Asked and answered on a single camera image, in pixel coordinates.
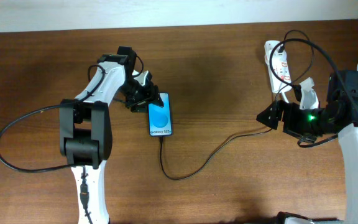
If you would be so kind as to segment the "blue Galaxy smartphone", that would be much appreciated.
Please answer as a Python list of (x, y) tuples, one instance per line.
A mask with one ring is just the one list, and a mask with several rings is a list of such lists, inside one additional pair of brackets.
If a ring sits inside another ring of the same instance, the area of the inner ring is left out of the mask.
[(173, 134), (170, 98), (166, 92), (160, 93), (163, 107), (149, 104), (149, 132), (151, 136), (171, 136)]

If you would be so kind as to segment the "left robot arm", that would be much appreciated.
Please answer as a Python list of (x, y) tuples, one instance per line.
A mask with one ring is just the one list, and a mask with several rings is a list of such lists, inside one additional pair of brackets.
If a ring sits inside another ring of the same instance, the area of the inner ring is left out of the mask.
[(140, 58), (131, 47), (102, 55), (90, 68), (94, 75), (74, 99), (64, 99), (59, 110), (60, 152), (67, 159), (78, 194), (79, 223), (109, 223), (104, 171), (112, 151), (109, 106), (116, 93), (133, 113), (146, 113), (150, 104), (163, 106), (150, 72), (135, 70)]

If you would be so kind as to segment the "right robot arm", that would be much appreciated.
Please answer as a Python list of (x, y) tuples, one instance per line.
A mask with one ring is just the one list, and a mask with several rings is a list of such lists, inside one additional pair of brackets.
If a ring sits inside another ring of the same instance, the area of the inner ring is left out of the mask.
[(346, 181), (345, 223), (358, 223), (358, 71), (331, 74), (325, 108), (304, 109), (283, 100), (273, 102), (257, 115), (257, 121), (298, 139), (301, 147), (313, 147), (324, 134), (336, 135), (344, 159)]

